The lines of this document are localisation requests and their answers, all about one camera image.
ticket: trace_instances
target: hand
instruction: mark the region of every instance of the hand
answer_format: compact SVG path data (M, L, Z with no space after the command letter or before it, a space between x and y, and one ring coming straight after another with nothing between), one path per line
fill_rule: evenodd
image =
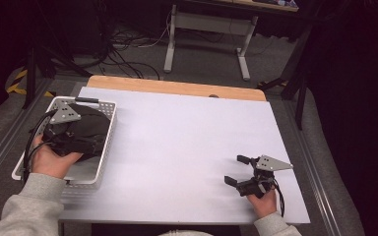
M261 199L257 198L255 195L249 195L247 196L247 199L253 205L254 211L259 219L266 217L277 210L275 189L270 190Z
M37 147L42 143L42 135L33 139L32 145ZM32 158L32 173L40 173L49 175L55 178L63 179L70 166L72 166L82 154L72 152L61 157L56 154L49 146L43 145L39 147L34 157Z

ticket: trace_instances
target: person's right arm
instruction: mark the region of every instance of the person's right arm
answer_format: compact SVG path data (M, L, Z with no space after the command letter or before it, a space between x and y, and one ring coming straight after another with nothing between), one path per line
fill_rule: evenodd
M294 226L289 226L277 212L276 191L273 189L261 199L254 195L247 196L253 205L258 220L254 222L260 236L296 236L301 235Z

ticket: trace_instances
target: white plastic basket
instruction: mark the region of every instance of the white plastic basket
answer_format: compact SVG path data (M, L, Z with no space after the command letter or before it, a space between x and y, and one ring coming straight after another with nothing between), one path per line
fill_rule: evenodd
M101 156L95 156L87 160L76 162L67 173L65 180L67 181L67 188L73 189L97 189L102 181L104 166L109 153L109 147L112 141L113 130L116 124L116 103L112 101L101 101L94 98L82 98L72 96L56 96L51 101L46 112L54 109L58 109L60 102L64 104L78 103L86 105L88 107L99 110L104 113L110 120L109 130L106 136L105 144ZM42 134L45 126L48 124L50 117L46 118L40 125L37 133ZM21 180L23 175L23 159L24 153L21 155L14 171L12 172L12 178L15 180Z

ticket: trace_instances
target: person's left hand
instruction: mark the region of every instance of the person's left hand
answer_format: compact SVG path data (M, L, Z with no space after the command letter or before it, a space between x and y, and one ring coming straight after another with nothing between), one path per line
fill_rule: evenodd
M33 139L32 144L37 147L42 143L42 135ZM49 146L40 147L32 158L32 173L40 173L55 178L63 179L70 166L72 166L82 154L72 152L65 156L56 154Z

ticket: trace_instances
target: gray carpet floor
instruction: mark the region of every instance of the gray carpet floor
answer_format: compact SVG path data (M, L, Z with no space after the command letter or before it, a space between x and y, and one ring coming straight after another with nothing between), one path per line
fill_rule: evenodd
M194 34L183 32L176 38L173 67L169 74L162 71L167 48L163 41L147 48L129 47L121 51L121 55L126 61L151 65L158 71L160 79L165 81L254 88L258 82L273 80L281 74L294 47L294 43L289 43L285 38L265 38L260 35L253 37L246 55L252 80L244 82L241 79L238 61L234 54L235 48L241 42L241 37L225 35L219 42L211 43ZM76 59L76 63L81 64L92 60L81 57ZM136 66L136 68L141 70L147 79L157 78L156 73L148 67ZM118 67L103 64L88 68L88 71L93 74L125 75ZM9 82L17 73L18 71L15 71L11 75ZM57 95L75 94L86 80L74 73L60 71L48 90L55 91ZM303 151L300 148L300 139L303 139L330 203L329 210L336 218L338 223L336 227L339 228L341 235L364 235L358 212L348 195L325 142L312 93L310 91L307 93L303 131L298 132L289 119L295 101L281 100L279 96L281 90L282 88L272 88L266 92L266 95L273 107L287 153L295 166L294 172L311 218L310 224L298 225L298 230L302 235L332 235L327 228L333 227L328 225L323 217L323 210L321 210L317 198L318 191L311 184L312 176L307 170L307 162L304 160ZM25 97L21 94L11 93L10 98L0 106L0 143L21 111L24 99ZM11 173L23 152L29 137L29 130L37 122L50 101L51 97L39 99L0 165L0 213L5 201L11 195L18 194L22 189L21 183L13 180ZM92 235L89 223L65 222L64 228L65 235ZM253 225L240 226L240 230L243 236L258 235Z

